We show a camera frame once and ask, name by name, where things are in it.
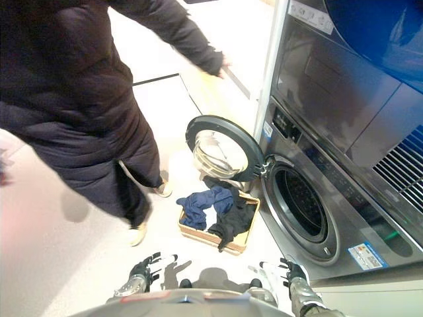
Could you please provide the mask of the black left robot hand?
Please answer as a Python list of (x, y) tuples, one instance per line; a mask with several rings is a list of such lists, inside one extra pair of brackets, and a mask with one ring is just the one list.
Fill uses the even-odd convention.
[(176, 254), (156, 252), (136, 264), (130, 271), (128, 283), (135, 293), (146, 293), (160, 273), (171, 263), (177, 261)]

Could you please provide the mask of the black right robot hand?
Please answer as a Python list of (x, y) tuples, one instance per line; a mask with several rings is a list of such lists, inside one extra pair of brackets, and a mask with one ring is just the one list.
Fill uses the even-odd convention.
[(310, 278), (307, 270), (303, 265), (297, 264), (296, 262), (287, 260), (284, 257), (280, 258), (278, 264), (272, 262), (261, 261), (259, 266), (263, 270), (268, 270), (278, 277), (282, 278), (282, 283), (285, 287), (289, 288), (295, 278), (300, 278), (310, 284)]

